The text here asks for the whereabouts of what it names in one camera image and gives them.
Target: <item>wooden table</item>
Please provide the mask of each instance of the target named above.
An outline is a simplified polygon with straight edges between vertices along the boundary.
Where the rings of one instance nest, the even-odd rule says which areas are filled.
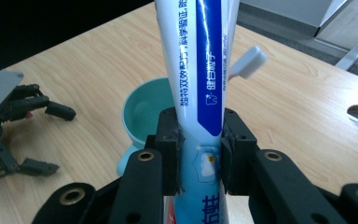
[[[251,78],[235,78],[227,107],[251,128],[261,148],[286,153],[312,183],[339,194],[358,182],[358,127],[347,108],[358,105],[358,77],[237,26],[232,62],[258,45],[269,59]],[[131,144],[121,123],[129,93],[166,75],[154,4],[70,39],[8,70],[37,83],[50,100],[77,112],[63,121],[34,112],[7,123],[3,141],[25,157],[61,166],[51,177],[0,179],[0,223],[30,223],[56,189],[86,182],[99,189],[117,179]],[[246,197],[227,197],[231,223],[252,220]]]

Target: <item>cup handle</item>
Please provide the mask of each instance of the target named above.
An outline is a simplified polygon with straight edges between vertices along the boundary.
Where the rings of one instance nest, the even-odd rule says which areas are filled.
[[[130,158],[130,155],[135,152],[140,150],[139,148],[137,148],[136,146],[132,145],[130,146],[127,151],[124,153],[124,155],[121,157],[120,161],[118,162],[117,168],[116,168],[116,172],[119,176],[123,176],[124,175],[124,170],[126,169],[127,166],[127,162]]]

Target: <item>blue label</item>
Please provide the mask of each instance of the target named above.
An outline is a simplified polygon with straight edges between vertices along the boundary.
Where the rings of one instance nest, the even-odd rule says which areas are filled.
[[[222,130],[221,2],[197,0],[198,121],[211,135]]]

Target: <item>toothpaste tube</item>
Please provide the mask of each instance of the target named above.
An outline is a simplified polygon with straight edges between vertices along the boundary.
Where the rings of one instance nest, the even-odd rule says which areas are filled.
[[[156,0],[167,73],[183,137],[180,190],[166,223],[228,223],[220,139],[239,0]]]

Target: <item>mug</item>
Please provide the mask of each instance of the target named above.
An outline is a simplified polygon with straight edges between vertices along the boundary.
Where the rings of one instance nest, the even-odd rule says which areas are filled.
[[[173,106],[172,91],[167,77],[149,80],[132,91],[121,113],[124,128],[132,145],[118,162],[118,175],[124,174],[130,155],[145,147],[147,136],[156,134],[159,113]]]

